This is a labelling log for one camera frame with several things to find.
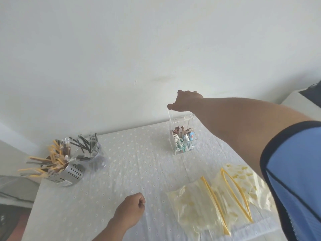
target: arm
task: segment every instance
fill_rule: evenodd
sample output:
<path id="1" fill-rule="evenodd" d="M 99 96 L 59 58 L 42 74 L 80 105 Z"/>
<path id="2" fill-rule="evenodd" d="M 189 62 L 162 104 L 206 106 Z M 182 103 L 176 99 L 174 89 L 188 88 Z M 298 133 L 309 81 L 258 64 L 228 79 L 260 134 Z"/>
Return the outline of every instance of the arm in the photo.
<path id="1" fill-rule="evenodd" d="M 145 202 L 141 193 L 127 196 L 117 207 L 107 227 L 93 241 L 122 241 L 126 231 L 138 223 L 142 217 Z"/>
<path id="2" fill-rule="evenodd" d="M 196 91 L 178 91 L 168 109 L 190 111 L 261 177 L 260 156 L 267 143 L 290 125 L 311 118 L 286 106 L 247 98 L 203 98 Z"/>

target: perforated metal cup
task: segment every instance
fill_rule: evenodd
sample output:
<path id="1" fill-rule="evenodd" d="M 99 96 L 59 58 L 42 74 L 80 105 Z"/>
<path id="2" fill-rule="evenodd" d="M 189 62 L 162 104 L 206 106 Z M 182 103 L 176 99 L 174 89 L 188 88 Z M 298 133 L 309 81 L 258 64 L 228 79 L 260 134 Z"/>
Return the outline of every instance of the perforated metal cup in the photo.
<path id="1" fill-rule="evenodd" d="M 82 165 L 69 162 L 65 170 L 57 175 L 51 174 L 47 179 L 56 183 L 57 186 L 72 186 L 82 179 L 85 171 L 86 169 Z"/>

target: blue shirt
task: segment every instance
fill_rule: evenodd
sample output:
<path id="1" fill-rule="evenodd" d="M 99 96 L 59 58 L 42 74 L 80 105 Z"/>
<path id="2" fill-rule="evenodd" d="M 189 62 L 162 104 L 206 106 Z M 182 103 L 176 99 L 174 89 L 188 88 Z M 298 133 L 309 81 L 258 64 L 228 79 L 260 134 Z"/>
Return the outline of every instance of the blue shirt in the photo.
<path id="1" fill-rule="evenodd" d="M 263 150 L 260 166 L 287 239 L 321 240 L 321 122 L 284 129 Z"/>

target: table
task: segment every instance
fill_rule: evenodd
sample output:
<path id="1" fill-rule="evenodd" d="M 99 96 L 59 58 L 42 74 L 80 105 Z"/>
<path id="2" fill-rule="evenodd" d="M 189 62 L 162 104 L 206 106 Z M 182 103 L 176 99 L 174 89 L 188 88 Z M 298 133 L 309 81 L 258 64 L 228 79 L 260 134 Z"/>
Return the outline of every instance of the table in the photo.
<path id="1" fill-rule="evenodd" d="M 127 195 L 141 192 L 145 212 L 126 240 L 187 240 L 175 220 L 166 192 L 204 176 L 214 178 L 226 163 L 245 162 L 222 140 L 195 121 L 198 137 L 190 152 L 174 155 L 168 122 L 101 135 L 108 156 L 106 167 L 84 175 L 74 186 L 56 187 L 42 180 L 22 241 L 91 241 L 113 217 Z M 232 237 L 248 240 L 280 228 L 275 213 L 251 206 L 254 224 L 232 230 Z M 211 240 L 208 232 L 201 240 Z"/>

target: clear acrylic box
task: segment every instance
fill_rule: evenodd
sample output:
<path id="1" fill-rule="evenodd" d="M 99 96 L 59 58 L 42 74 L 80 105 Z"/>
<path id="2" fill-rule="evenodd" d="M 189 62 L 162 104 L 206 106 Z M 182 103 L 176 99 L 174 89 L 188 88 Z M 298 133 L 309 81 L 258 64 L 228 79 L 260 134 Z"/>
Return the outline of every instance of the clear acrylic box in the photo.
<path id="1" fill-rule="evenodd" d="M 173 115 L 170 112 L 168 114 L 170 116 L 169 140 L 174 154 L 193 150 L 197 142 L 193 127 L 195 115 L 191 114 L 173 119 Z"/>

